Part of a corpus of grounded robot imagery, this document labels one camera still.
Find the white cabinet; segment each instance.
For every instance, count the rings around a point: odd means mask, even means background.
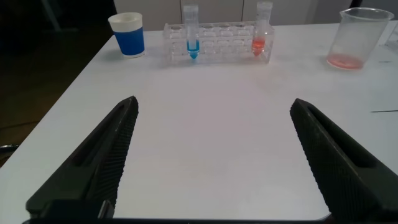
[[[296,25],[306,24],[312,18],[316,0],[271,0],[274,3],[270,24]],[[256,6],[258,0],[244,0],[243,21],[256,20]]]
[[[352,0],[317,0],[316,9],[311,24],[339,23],[341,20],[340,11],[349,9]]]
[[[268,0],[274,3],[271,25],[339,22],[351,0]],[[199,22],[255,21],[258,0],[114,0],[118,13],[140,12],[144,30],[183,23],[183,5],[199,5]]]
[[[164,24],[181,24],[180,0],[114,0],[118,13],[139,12],[144,30],[163,30]]]
[[[299,25],[340,22],[339,12],[351,0],[270,0],[274,3],[271,25]],[[243,21],[256,20],[258,0],[244,0]]]
[[[363,0],[361,7],[373,7],[392,12],[395,19],[398,19],[398,1],[397,0]]]
[[[183,5],[195,3],[199,5],[199,23],[238,22],[242,21],[244,0],[181,0]]]

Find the tube with red liquid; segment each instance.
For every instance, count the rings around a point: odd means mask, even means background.
[[[266,47],[266,37],[272,29],[269,25],[271,10],[272,2],[257,2],[257,22],[256,28],[254,29],[253,42],[251,45],[253,54],[255,56],[263,53]]]

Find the test tube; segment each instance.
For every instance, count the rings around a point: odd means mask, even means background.
[[[197,4],[185,5],[184,11],[184,24],[187,30],[187,50],[191,58],[195,59],[199,53],[199,7]]]
[[[251,45],[255,56],[263,53],[266,46],[266,35],[269,31],[269,18],[271,17],[272,2],[257,2],[257,22]]]

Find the clear plastic beaker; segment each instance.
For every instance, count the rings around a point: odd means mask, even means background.
[[[393,13],[356,7],[340,12],[342,19],[327,61],[338,68],[361,69]]]

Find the white cup rim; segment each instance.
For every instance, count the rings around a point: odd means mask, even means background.
[[[130,23],[142,20],[142,14],[138,12],[124,12],[109,17],[110,23]]]

